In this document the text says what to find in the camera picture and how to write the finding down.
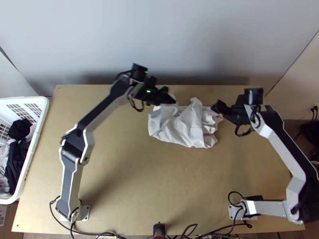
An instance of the white cloth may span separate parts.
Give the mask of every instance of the white cloth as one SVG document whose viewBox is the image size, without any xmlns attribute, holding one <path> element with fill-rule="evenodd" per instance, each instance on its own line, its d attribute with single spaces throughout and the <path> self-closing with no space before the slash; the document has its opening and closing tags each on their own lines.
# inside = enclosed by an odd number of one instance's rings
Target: white cloth
<svg viewBox="0 0 319 239">
<path fill-rule="evenodd" d="M 7 167 L 10 144 L 15 142 L 15 139 L 10 139 L 6 144 L 0 147 L 0 193 L 8 193 L 10 186 L 8 179 L 4 176 Z"/>
<path fill-rule="evenodd" d="M 189 106 L 162 104 L 148 115 L 148 133 L 164 142 L 186 147 L 211 148 L 217 139 L 214 132 L 223 116 L 205 107 L 197 98 Z"/>
</svg>

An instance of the white wall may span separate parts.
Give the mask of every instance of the white wall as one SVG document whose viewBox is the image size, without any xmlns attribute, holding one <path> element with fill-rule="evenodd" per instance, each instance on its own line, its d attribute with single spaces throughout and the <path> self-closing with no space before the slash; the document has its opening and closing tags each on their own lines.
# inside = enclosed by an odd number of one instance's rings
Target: white wall
<svg viewBox="0 0 319 239">
<path fill-rule="evenodd" d="M 319 107 L 319 33 L 268 94 L 266 101 L 283 119 L 311 120 Z"/>
<path fill-rule="evenodd" d="M 318 9 L 315 0 L 3 1 L 0 46 L 47 94 L 132 62 L 161 75 L 278 79 L 318 30 Z"/>
<path fill-rule="evenodd" d="M 13 96 L 37 96 L 37 93 L 0 51 L 0 98 Z"/>
</svg>

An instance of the black cable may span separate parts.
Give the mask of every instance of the black cable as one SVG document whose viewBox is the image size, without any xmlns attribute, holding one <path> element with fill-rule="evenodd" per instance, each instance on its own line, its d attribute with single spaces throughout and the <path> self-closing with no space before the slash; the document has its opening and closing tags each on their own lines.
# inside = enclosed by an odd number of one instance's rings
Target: black cable
<svg viewBox="0 0 319 239">
<path fill-rule="evenodd" d="M 180 237 L 180 239 L 184 239 L 184 238 L 187 238 L 187 237 L 189 237 L 194 231 L 195 231 L 195 229 L 197 228 L 197 226 L 198 226 L 198 224 L 197 223 L 194 223 L 194 224 L 191 224 L 191 225 L 188 225 L 186 228 L 185 228 L 185 230 L 183 231 L 183 233 L 182 233 L 182 235 L 181 235 L 181 237 Z M 185 233 L 187 232 L 187 230 L 189 229 L 189 228 L 191 228 L 191 227 L 194 227 L 192 230 L 191 230 L 191 232 L 190 233 L 188 233 L 187 234 L 187 236 L 185 236 Z"/>
<path fill-rule="evenodd" d="M 315 111 L 316 111 L 316 118 L 315 118 L 315 120 L 314 120 L 314 121 L 316 121 L 316 120 L 317 120 L 317 116 L 318 116 L 318 106 L 314 106 L 313 108 L 314 108 Z"/>
<path fill-rule="evenodd" d="M 71 234 L 72 239 L 75 239 L 73 236 L 73 232 L 72 232 L 74 225 L 75 225 L 75 221 L 71 224 L 71 228 L 70 228 L 70 234 Z"/>
<path fill-rule="evenodd" d="M 317 116 L 318 116 L 318 107 L 316 108 L 311 108 L 311 112 L 312 112 L 312 119 L 311 122 L 316 121 L 317 120 Z M 293 138 L 294 141 L 296 141 L 298 139 L 298 137 L 301 134 L 301 130 L 299 131 L 299 133 Z"/>
<path fill-rule="evenodd" d="M 240 127 L 241 127 L 241 125 L 236 125 L 236 128 L 235 128 L 235 135 L 238 137 L 243 137 L 243 136 L 249 135 L 252 132 L 251 127 L 250 127 L 246 132 L 238 134 L 238 130 Z"/>
<path fill-rule="evenodd" d="M 243 198 L 242 194 L 240 194 L 239 192 L 237 192 L 237 191 L 231 191 L 230 193 L 228 193 L 228 196 L 227 196 L 228 202 L 229 202 L 232 206 L 234 206 L 234 207 L 236 207 L 236 208 L 242 208 L 242 206 L 235 205 L 235 204 L 233 204 L 233 203 L 230 201 L 230 196 L 231 196 L 233 193 L 236 193 L 236 194 L 238 194 L 239 196 L 241 196 L 241 197 Z"/>
<path fill-rule="evenodd" d="M 137 112 L 142 112 L 144 110 L 144 101 L 142 101 L 142 108 L 140 109 L 136 107 L 134 100 L 130 100 L 130 104 Z"/>
<path fill-rule="evenodd" d="M 103 233 L 88 233 L 88 232 L 82 232 L 82 231 L 79 231 L 79 230 L 74 230 L 73 228 L 75 228 L 75 222 L 73 222 L 71 224 L 71 228 L 68 228 L 66 226 L 64 226 L 54 215 L 53 211 L 52 211 L 52 205 L 57 201 L 57 199 L 59 198 L 60 196 L 56 197 L 54 200 L 52 200 L 49 204 L 49 207 L 50 207 L 50 212 L 51 212 L 51 215 L 52 217 L 54 218 L 54 220 L 60 224 L 60 226 L 62 226 L 63 228 L 65 228 L 66 230 L 69 230 L 70 233 L 71 233 L 71 236 L 73 236 L 73 233 L 77 233 L 77 234 L 80 234 L 80 235 L 87 235 L 87 236 L 102 236 L 102 235 L 105 235 L 105 236 L 110 236 L 110 237 L 118 237 L 120 239 L 126 239 L 125 237 L 123 236 L 120 236 L 120 235 L 117 235 L 117 234 L 114 234 L 114 233 L 111 233 L 111 232 L 103 232 Z"/>
<path fill-rule="evenodd" d="M 225 226 L 225 227 L 218 228 L 218 229 L 216 229 L 214 231 L 210 231 L 209 233 L 206 233 L 206 234 L 203 234 L 203 235 L 200 235 L 200 236 L 196 237 L 196 239 L 200 239 L 200 238 L 206 237 L 208 235 L 230 235 L 236 226 L 241 226 L 241 225 L 245 225 L 248 228 L 252 228 L 252 225 L 247 223 L 246 220 L 244 220 L 244 223 L 236 224 L 236 218 L 237 218 L 237 215 L 238 215 L 240 210 L 242 210 L 242 208 L 238 209 L 238 211 L 236 212 L 232 225 L 228 225 L 228 226 Z M 228 233 L 216 233 L 216 232 L 218 232 L 220 230 L 223 230 L 223 229 L 226 229 L 226 228 L 229 228 L 229 227 L 231 227 L 231 229 L 230 229 L 230 231 Z"/>
<path fill-rule="evenodd" d="M 115 77 L 114 81 L 116 81 L 122 74 L 125 74 L 125 75 L 129 76 L 127 73 L 130 73 L 130 72 L 132 72 L 132 70 L 123 71 L 123 72 L 118 73 L 117 76 Z"/>
</svg>

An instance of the floor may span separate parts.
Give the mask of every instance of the floor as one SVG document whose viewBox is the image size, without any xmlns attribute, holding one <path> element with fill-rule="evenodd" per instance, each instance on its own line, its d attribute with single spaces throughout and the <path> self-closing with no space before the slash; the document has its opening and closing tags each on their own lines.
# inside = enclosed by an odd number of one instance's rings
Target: floor
<svg viewBox="0 0 319 239">
<path fill-rule="evenodd" d="M 299 126 L 304 121 L 286 121 L 285 129 L 293 138 L 299 132 Z M 300 149 L 309 157 L 314 151 L 315 147 L 310 144 L 303 135 L 300 135 L 296 143 Z M 304 231 L 291 231 L 278 233 L 254 233 L 241 234 L 243 239 L 315 239 L 319 235 L 319 221 L 308 223 L 305 225 Z M 147 239 L 149 236 L 128 236 L 128 239 Z M 49 234 L 34 234 L 25 233 L 23 239 L 70 239 L 70 235 L 49 235 Z M 76 239 L 94 238 L 92 236 L 75 235 Z"/>
</svg>

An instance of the crumpled white shirt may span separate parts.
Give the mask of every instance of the crumpled white shirt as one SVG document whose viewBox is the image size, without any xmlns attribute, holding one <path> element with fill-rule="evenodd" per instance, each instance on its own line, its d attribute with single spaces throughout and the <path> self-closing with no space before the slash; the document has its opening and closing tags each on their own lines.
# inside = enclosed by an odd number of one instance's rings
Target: crumpled white shirt
<svg viewBox="0 0 319 239">
<path fill-rule="evenodd" d="M 148 133 L 164 142 L 196 148 L 211 148 L 217 143 L 214 133 L 223 116 L 203 106 L 196 97 L 189 106 L 161 104 L 148 115 Z"/>
</svg>

